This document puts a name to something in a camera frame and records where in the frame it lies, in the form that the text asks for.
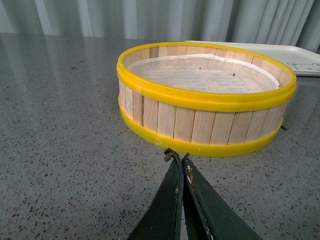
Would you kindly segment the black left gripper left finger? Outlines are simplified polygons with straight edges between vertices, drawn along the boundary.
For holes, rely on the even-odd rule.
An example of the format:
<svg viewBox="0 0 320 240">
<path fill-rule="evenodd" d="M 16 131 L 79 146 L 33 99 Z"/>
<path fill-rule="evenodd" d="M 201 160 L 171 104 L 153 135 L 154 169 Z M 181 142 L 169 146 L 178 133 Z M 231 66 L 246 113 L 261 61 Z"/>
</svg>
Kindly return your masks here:
<svg viewBox="0 0 320 240">
<path fill-rule="evenodd" d="M 172 149 L 164 151 L 172 160 L 148 210 L 129 235 L 129 240 L 179 240 L 184 190 L 183 165 Z"/>
</svg>

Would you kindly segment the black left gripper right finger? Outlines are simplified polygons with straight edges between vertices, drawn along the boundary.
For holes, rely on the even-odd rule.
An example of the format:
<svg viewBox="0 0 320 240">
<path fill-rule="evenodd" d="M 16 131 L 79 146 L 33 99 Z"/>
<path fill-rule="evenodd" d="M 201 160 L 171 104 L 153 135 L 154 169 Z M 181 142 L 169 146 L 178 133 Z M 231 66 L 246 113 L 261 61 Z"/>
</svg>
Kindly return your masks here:
<svg viewBox="0 0 320 240">
<path fill-rule="evenodd" d="M 183 208 L 189 240 L 260 240 L 220 197 L 195 167 L 187 153 L 184 172 Z"/>
</svg>

